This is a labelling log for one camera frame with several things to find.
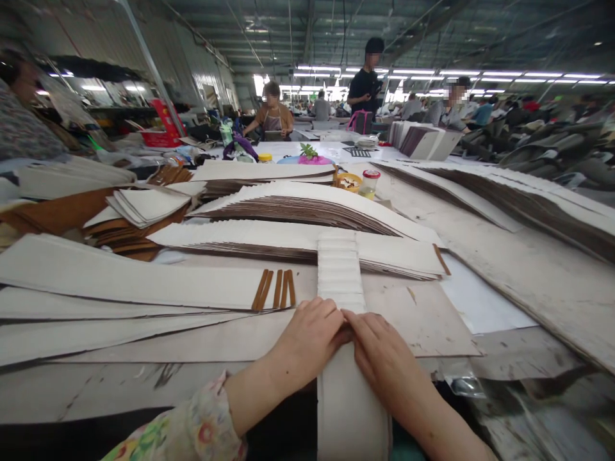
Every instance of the floral sleeve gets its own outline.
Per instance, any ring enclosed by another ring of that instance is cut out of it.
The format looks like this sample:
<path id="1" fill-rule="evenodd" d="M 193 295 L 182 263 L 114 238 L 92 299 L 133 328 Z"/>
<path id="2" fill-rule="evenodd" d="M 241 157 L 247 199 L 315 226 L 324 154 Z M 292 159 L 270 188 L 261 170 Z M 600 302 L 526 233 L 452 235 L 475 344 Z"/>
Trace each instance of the floral sleeve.
<path id="1" fill-rule="evenodd" d="M 243 461 L 247 445 L 235 434 L 224 391 L 228 377 L 201 388 L 176 408 L 134 431 L 102 461 Z"/>

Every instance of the gray fabric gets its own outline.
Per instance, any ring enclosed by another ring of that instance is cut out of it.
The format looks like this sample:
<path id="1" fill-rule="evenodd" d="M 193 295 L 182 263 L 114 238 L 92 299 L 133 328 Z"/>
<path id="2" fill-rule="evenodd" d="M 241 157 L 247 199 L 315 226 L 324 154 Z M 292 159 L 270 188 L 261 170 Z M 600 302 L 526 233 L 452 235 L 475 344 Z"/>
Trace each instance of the gray fabric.
<path id="1" fill-rule="evenodd" d="M 418 99 L 408 99 L 402 108 L 402 120 L 407 120 L 411 115 L 421 112 L 423 104 Z"/>
<path id="2" fill-rule="evenodd" d="M 453 107 L 447 114 L 443 101 L 436 101 L 431 105 L 424 122 L 431 123 L 435 127 L 451 128 L 457 131 L 463 131 L 466 128 L 466 124 L 461 121 L 459 108 Z"/>
<path id="3" fill-rule="evenodd" d="M 316 116 L 317 122 L 326 122 L 329 119 L 330 110 L 331 105 L 329 101 L 325 101 L 321 98 L 314 101 L 314 115 Z"/>
<path id="4" fill-rule="evenodd" d="M 0 79 L 0 160 L 50 160 L 68 154 L 68 148 L 26 109 Z"/>

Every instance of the purple fabric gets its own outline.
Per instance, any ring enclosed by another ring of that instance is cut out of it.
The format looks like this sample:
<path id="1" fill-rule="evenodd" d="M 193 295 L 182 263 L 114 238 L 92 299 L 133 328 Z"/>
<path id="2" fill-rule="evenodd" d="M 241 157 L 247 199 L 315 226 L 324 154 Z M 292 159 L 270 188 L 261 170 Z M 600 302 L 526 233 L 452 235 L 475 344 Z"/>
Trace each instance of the purple fabric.
<path id="1" fill-rule="evenodd" d="M 223 160 L 231 160 L 230 155 L 231 155 L 231 152 L 235 150 L 235 142 L 239 143 L 239 145 L 243 147 L 243 149 L 245 150 L 246 154 L 250 154 L 254 158 L 254 161 L 258 162 L 258 155 L 256 154 L 256 151 L 252 147 L 252 144 L 250 144 L 250 141 L 248 141 L 243 136 L 237 135 L 236 133 L 233 134 L 233 142 L 229 143 L 229 145 L 224 148 L 223 156 L 222 156 Z"/>

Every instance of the glass jar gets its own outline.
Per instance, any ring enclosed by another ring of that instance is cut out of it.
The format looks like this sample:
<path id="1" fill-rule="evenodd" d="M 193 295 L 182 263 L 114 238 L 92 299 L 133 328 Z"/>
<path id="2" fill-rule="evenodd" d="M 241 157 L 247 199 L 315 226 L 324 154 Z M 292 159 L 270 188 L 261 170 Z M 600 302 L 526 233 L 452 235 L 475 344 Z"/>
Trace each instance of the glass jar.
<path id="1" fill-rule="evenodd" d="M 365 170 L 363 172 L 363 182 L 359 188 L 359 195 L 373 200 L 374 195 L 376 195 L 376 183 L 379 177 L 380 172 L 376 170 Z"/>

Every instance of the hair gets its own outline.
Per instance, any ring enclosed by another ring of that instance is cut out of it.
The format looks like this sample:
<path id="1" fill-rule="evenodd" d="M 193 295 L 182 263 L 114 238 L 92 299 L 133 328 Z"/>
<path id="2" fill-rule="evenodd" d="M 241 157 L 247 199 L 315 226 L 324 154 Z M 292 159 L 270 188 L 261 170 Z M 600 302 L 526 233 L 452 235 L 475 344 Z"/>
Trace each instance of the hair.
<path id="1" fill-rule="evenodd" d="M 26 59 L 19 51 L 5 48 L 0 52 L 0 79 L 11 86 L 19 78 L 21 73 L 20 64 Z"/>
<path id="2" fill-rule="evenodd" d="M 368 54 L 382 54 L 384 52 L 384 40 L 380 37 L 371 37 L 365 45 L 365 56 Z"/>
<path id="3" fill-rule="evenodd" d="M 265 85 L 265 95 L 280 97 L 280 86 L 277 82 L 271 80 Z"/>

